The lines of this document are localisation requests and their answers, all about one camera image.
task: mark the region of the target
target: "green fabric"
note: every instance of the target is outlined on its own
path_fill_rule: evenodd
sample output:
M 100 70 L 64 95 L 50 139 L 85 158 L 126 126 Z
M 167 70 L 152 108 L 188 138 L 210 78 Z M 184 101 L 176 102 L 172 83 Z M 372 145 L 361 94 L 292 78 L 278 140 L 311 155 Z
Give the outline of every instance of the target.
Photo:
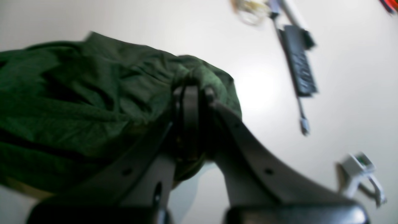
M 51 192 L 115 160 L 170 105 L 187 76 L 241 116 L 233 79 L 193 56 L 92 33 L 0 53 L 0 176 Z

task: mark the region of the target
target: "white wall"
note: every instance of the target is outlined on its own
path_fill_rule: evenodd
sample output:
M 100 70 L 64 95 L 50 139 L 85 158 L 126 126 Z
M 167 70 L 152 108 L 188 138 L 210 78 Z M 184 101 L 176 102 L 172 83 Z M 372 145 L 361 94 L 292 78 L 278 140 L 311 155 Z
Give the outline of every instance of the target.
M 296 2 L 318 44 L 308 56 L 320 93 L 303 100 L 309 137 L 299 130 L 289 70 L 271 21 L 259 28 L 241 23 L 229 0 L 2 0 L 0 50 L 82 40 L 93 30 L 202 58 L 235 78 L 246 125 L 305 176 L 335 191 L 335 163 L 348 152 L 365 152 L 378 168 L 388 203 L 376 210 L 365 196 L 356 199 L 373 223 L 396 224 L 398 17 L 378 0 Z M 172 193 L 177 221 L 220 223 L 228 206 L 225 185 L 215 166 L 207 169 Z M 0 223 L 18 223 L 3 209 L 10 200 L 16 203 L 8 194 L 1 189 Z

